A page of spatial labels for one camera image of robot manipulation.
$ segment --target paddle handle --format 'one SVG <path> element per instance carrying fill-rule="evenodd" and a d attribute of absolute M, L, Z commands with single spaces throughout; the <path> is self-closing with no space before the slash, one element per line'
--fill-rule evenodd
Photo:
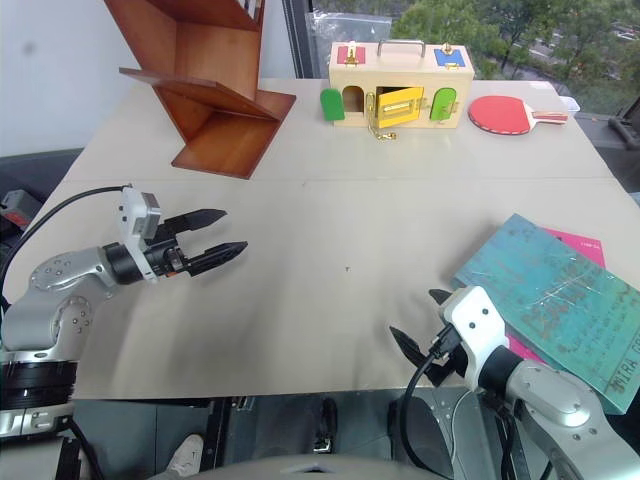
<path fill-rule="evenodd" d="M 539 112 L 532 112 L 531 116 L 539 122 L 556 123 L 560 125 L 563 123 L 567 123 L 567 120 L 569 119 L 569 115 L 563 112 L 539 111 Z"/>

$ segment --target wooden lock box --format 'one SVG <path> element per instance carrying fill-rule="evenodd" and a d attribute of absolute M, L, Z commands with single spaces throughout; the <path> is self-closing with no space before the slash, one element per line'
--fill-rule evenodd
<path fill-rule="evenodd" d="M 323 108 L 336 126 L 455 128 L 473 75 L 461 45 L 335 42 Z"/>

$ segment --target pink book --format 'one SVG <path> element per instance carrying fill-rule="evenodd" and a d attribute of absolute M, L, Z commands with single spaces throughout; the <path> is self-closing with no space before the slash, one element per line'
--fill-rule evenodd
<path fill-rule="evenodd" d="M 582 256 L 587 257 L 589 260 L 596 263 L 600 267 L 605 268 L 604 254 L 602 253 L 602 244 L 599 240 L 588 237 L 581 237 L 580 235 L 572 235 L 570 233 L 559 232 L 558 230 L 551 230 L 550 228 L 545 228 L 545 230 L 551 235 L 555 236 L 558 240 L 561 240 L 569 245 Z M 538 362 L 543 361 L 532 350 L 525 347 L 524 344 L 517 338 L 509 334 L 507 334 L 507 338 L 509 339 L 509 349 L 512 352 L 520 355 L 522 358 L 530 358 Z"/>

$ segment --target yellow door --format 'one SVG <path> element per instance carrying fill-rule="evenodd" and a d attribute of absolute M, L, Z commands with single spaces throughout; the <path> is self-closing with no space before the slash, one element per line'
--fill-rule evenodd
<path fill-rule="evenodd" d="M 410 87 L 378 95 L 378 128 L 417 120 L 423 90 Z"/>

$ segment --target box handle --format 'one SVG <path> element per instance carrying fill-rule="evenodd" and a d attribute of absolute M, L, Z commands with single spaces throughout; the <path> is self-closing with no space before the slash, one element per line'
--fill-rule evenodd
<path fill-rule="evenodd" d="M 405 44 L 405 45 L 420 45 L 422 46 L 421 57 L 424 58 L 424 54 L 427 51 L 427 45 L 422 40 L 380 40 L 378 42 L 378 56 L 382 55 L 382 45 L 385 43 Z"/>

